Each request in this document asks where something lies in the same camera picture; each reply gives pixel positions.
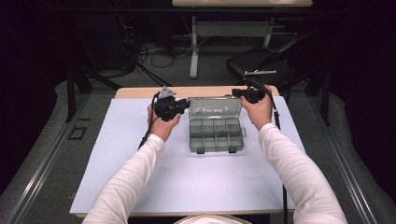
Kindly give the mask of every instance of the person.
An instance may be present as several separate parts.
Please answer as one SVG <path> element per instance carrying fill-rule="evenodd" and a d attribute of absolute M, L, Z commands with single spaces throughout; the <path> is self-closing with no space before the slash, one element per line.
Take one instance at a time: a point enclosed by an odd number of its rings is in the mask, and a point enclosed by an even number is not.
<path fill-rule="evenodd" d="M 331 186 L 314 162 L 272 123 L 272 103 L 266 95 L 257 104 L 241 97 L 252 124 L 259 131 L 265 159 L 275 168 L 295 203 L 294 223 L 347 223 Z M 148 107 L 148 117 L 152 113 Z M 128 223 L 130 212 L 147 185 L 165 142 L 179 123 L 156 119 L 146 143 L 105 183 L 83 223 Z M 177 224 L 249 223 L 233 216 L 184 217 Z"/>

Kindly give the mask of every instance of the white sleeve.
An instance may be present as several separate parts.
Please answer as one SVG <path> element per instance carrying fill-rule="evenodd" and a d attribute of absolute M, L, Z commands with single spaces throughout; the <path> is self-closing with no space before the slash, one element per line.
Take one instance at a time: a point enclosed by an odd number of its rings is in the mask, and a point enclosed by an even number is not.
<path fill-rule="evenodd" d="M 347 223 L 332 187 L 304 152 L 272 123 L 262 127 L 259 138 L 265 158 L 296 205 L 294 223 Z"/>
<path fill-rule="evenodd" d="M 164 148 L 165 142 L 151 134 L 145 145 L 107 180 L 83 223 L 128 223 Z"/>

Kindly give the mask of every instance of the black chair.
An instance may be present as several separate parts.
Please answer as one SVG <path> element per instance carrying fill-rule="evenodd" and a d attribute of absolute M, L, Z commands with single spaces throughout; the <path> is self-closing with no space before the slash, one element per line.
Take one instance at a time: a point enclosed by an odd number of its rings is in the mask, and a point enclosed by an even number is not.
<path fill-rule="evenodd" d="M 276 71 L 272 74 L 257 75 L 263 84 L 276 86 L 279 93 L 287 94 L 286 102 L 290 97 L 291 87 L 298 82 L 312 76 L 319 70 L 319 66 L 312 66 L 308 71 L 297 72 L 293 64 L 290 64 L 290 57 L 295 56 L 296 52 L 302 52 L 307 46 L 314 43 L 315 38 L 321 33 L 316 29 L 305 35 L 301 35 L 288 44 L 284 45 L 276 52 L 271 52 L 263 47 L 256 47 L 240 53 L 227 61 L 227 70 L 238 78 L 237 85 L 244 84 L 247 74 L 258 74 L 260 71 Z"/>

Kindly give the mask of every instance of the gray plastic box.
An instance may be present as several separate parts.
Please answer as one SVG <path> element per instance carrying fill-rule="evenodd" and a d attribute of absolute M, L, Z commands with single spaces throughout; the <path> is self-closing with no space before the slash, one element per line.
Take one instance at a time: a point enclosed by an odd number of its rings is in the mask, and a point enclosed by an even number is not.
<path fill-rule="evenodd" d="M 234 97 L 190 97 L 191 152 L 242 150 L 244 140 L 239 123 L 241 104 Z"/>

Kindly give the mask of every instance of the table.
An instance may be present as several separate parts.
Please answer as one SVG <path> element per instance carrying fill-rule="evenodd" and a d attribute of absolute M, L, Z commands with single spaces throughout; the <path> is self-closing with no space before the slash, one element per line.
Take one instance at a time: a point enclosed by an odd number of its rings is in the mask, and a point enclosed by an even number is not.
<path fill-rule="evenodd" d="M 222 96 L 238 87 L 172 87 L 176 97 Z M 120 89 L 112 100 L 103 126 L 73 201 L 70 213 L 84 217 L 100 188 L 137 150 L 147 129 L 147 107 L 161 88 Z M 283 133 L 304 149 L 290 112 L 281 96 L 275 96 Z M 258 132 L 246 110 L 241 111 L 246 129 L 241 151 L 190 153 L 189 118 L 185 113 L 166 143 L 163 158 L 131 216 L 190 216 L 283 212 L 282 183 L 265 160 Z M 289 197 L 288 208 L 294 209 Z"/>
<path fill-rule="evenodd" d="M 174 7 L 311 7 L 312 0 L 173 0 Z M 197 36 L 264 36 L 268 48 L 274 19 L 269 21 L 198 21 L 192 16 L 192 56 L 190 78 L 198 76 Z"/>

